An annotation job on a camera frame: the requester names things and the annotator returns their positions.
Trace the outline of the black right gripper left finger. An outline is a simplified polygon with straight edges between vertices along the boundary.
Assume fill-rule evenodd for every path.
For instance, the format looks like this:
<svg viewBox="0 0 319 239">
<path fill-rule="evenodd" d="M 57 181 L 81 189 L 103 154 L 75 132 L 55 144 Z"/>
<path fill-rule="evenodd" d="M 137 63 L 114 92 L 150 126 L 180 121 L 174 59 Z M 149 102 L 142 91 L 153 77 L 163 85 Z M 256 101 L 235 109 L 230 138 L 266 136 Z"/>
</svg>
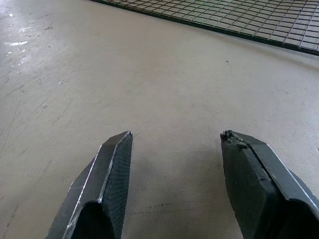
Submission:
<svg viewBox="0 0 319 239">
<path fill-rule="evenodd" d="M 133 134 L 104 142 L 71 184 L 46 239 L 121 239 Z"/>
</svg>

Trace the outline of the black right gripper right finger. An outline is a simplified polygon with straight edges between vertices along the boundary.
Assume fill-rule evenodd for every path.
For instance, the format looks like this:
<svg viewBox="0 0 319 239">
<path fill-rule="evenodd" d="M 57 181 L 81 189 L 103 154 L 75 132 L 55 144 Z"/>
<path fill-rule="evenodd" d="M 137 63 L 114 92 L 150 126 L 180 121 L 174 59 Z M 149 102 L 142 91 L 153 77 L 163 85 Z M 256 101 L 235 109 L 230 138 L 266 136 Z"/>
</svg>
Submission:
<svg viewBox="0 0 319 239">
<path fill-rule="evenodd" d="M 319 239 L 319 199 L 265 142 L 220 135 L 228 198 L 244 239 Z"/>
</svg>

